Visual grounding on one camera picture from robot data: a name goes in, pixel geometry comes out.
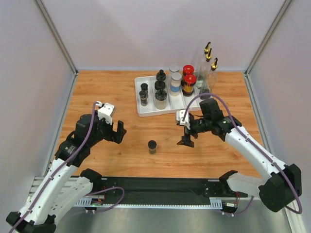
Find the small black-cap spice bottle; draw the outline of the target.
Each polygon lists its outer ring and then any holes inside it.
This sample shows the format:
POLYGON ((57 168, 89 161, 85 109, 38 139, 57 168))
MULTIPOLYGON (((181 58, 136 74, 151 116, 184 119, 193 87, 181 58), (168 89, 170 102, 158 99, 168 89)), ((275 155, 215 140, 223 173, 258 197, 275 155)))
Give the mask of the small black-cap spice bottle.
POLYGON ((139 98, 140 98, 140 104, 142 106, 147 106, 148 105, 148 93, 144 90, 141 90, 139 92, 139 98))

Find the oil bottle with dark sauce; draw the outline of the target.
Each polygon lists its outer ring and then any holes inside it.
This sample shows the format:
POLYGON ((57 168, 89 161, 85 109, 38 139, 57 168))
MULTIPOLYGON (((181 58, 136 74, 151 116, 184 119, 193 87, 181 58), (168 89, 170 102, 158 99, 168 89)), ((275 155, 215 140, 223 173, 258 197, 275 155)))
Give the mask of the oil bottle with dark sauce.
POLYGON ((212 92, 217 79, 216 73, 217 68, 218 68, 218 58, 215 58, 214 61, 209 65, 209 67, 204 71, 204 78, 200 87, 199 94, 212 92))

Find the red-lid sauce jar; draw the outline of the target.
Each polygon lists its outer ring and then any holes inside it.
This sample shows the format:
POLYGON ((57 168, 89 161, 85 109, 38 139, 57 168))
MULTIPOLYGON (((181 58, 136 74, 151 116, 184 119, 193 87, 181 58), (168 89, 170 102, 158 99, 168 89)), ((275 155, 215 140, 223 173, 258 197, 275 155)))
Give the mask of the red-lid sauce jar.
POLYGON ((193 94, 196 80, 197 78, 193 74, 188 74, 184 77, 184 84, 182 90, 184 96, 191 96, 193 94))
POLYGON ((187 75, 192 75, 194 73, 194 67, 192 65, 185 65, 182 69, 183 77, 186 77, 187 75))

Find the black-lid glass jar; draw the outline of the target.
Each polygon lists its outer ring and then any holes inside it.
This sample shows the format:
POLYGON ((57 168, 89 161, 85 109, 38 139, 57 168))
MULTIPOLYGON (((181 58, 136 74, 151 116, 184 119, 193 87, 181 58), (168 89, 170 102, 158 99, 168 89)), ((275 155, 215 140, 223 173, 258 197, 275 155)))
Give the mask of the black-lid glass jar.
POLYGON ((166 87, 166 84, 165 84, 165 82, 162 81, 162 80, 157 80, 157 81, 155 82, 154 87, 155 87, 155 90, 156 90, 156 91, 158 91, 158 90, 164 90, 165 87, 166 87))

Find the tall jar white beads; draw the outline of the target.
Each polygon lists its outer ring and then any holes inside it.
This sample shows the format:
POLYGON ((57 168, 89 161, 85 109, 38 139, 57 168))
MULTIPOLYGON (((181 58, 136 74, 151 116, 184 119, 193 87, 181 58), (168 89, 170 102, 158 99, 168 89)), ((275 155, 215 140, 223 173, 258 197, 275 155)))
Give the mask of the tall jar white beads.
POLYGON ((172 96, 178 96, 180 94, 181 80, 181 73, 175 72, 172 74, 170 82, 170 94, 172 96))

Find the black-knob lid glass jar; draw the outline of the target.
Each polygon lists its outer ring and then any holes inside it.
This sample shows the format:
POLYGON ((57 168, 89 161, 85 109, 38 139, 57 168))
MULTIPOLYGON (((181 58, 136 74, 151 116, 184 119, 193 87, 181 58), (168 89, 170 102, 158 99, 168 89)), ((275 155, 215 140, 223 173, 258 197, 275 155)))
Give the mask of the black-knob lid glass jar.
POLYGON ((157 81, 165 81, 166 80, 166 73, 164 70, 160 69, 159 72, 156 74, 156 80, 157 81))

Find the white-contents jar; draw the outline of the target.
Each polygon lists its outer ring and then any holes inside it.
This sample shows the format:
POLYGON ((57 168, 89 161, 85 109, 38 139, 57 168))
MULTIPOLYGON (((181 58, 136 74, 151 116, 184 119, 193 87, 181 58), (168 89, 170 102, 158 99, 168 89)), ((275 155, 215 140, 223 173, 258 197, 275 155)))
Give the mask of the white-contents jar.
POLYGON ((169 67, 169 75, 173 75, 174 73, 179 73, 180 67, 178 65, 172 65, 169 67))

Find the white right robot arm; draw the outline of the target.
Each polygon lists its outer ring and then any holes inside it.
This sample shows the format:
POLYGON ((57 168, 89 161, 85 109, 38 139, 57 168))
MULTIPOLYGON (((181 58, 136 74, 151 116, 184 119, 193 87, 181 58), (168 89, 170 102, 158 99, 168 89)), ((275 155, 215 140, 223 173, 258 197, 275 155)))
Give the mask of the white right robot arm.
POLYGON ((219 180, 219 191, 229 197, 235 192, 260 198, 273 212, 286 208, 302 194, 301 170, 295 165, 287 165, 277 159, 258 143, 246 128, 231 114, 224 116, 214 99, 200 102, 203 116, 195 119, 186 109, 176 112, 176 123, 184 128, 180 145, 194 147, 191 137, 212 132, 235 148, 261 175, 260 178, 246 176, 231 170, 219 180))

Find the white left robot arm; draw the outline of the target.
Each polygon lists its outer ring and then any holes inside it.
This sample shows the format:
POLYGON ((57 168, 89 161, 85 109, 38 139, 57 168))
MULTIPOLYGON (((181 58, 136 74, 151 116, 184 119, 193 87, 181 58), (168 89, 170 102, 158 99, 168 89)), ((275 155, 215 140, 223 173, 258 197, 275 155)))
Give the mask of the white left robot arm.
POLYGON ((61 218, 84 196, 103 195, 117 189, 105 187, 100 173, 85 169, 64 193, 65 183, 90 155, 91 148, 102 140, 120 144, 126 134, 123 122, 113 130, 112 117, 95 111, 77 121, 75 130, 63 141, 48 173, 27 203, 17 212, 10 212, 6 222, 10 232, 53 233, 61 218))

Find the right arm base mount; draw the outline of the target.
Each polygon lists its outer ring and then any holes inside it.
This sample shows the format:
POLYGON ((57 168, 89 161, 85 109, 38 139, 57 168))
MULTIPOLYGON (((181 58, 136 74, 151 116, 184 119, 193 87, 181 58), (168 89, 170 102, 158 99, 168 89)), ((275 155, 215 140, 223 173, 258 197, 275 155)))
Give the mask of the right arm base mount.
POLYGON ((247 194, 232 191, 226 182, 219 179, 205 179, 203 181, 204 196, 209 198, 246 198, 247 194))

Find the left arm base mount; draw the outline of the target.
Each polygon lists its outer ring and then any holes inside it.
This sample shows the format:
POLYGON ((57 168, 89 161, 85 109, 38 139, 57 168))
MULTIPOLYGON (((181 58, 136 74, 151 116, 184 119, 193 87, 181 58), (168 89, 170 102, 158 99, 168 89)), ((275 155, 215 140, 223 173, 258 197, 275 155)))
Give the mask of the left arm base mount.
POLYGON ((103 184, 92 190, 84 197, 83 207, 88 211, 103 211, 115 208, 122 203, 125 196, 125 190, 120 183, 119 178, 109 177, 103 181, 103 184))

